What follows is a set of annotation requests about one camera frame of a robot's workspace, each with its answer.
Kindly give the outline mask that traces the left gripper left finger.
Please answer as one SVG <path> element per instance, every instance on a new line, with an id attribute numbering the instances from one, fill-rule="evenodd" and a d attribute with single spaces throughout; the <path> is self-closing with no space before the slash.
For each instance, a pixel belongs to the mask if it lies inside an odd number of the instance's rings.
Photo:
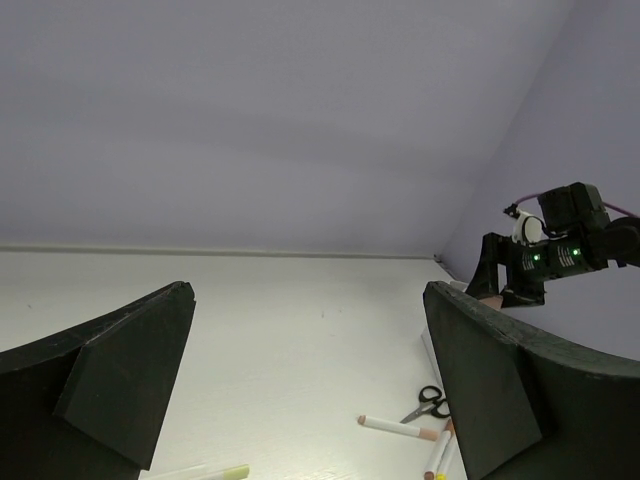
<path id="1" fill-rule="evenodd" d="M 1 354 L 4 479 L 137 479 L 150 469 L 195 312 L 175 282 Z"/>

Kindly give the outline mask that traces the pink eraser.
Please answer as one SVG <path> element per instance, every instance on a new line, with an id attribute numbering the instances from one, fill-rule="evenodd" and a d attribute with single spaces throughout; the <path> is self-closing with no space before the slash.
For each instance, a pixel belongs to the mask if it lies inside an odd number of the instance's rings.
<path id="1" fill-rule="evenodd" d="M 495 310 L 500 310 L 503 304 L 503 298 L 499 295 L 481 299 L 481 302 Z"/>

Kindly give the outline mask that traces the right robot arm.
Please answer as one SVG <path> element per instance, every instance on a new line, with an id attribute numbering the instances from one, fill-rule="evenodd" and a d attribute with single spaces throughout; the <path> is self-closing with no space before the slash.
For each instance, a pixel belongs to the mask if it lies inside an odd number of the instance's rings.
<path id="1" fill-rule="evenodd" d="M 598 189 L 576 182 L 533 196 L 540 217 L 516 200 L 504 209 L 515 220 L 511 235 L 482 238 L 479 262 L 466 288 L 478 300 L 502 298 L 504 308 L 545 304 L 545 284 L 606 269 L 639 265 L 639 218 L 624 210 L 612 220 Z"/>

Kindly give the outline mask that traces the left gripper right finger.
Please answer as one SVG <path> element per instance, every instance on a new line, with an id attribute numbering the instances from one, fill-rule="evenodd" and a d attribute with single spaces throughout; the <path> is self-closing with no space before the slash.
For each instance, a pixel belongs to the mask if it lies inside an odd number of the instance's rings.
<path id="1" fill-rule="evenodd" d="M 442 281 L 427 326 L 470 479 L 636 479 L 639 363 L 565 340 Z"/>

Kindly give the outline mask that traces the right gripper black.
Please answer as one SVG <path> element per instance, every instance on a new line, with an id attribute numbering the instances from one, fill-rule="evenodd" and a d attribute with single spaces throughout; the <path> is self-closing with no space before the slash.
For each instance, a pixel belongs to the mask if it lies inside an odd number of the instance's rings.
<path id="1" fill-rule="evenodd" d="M 478 265 L 465 292 L 478 300 L 500 296 L 503 308 L 544 305 L 544 283 L 531 279 L 522 268 L 525 251 L 510 237 L 484 235 Z"/>

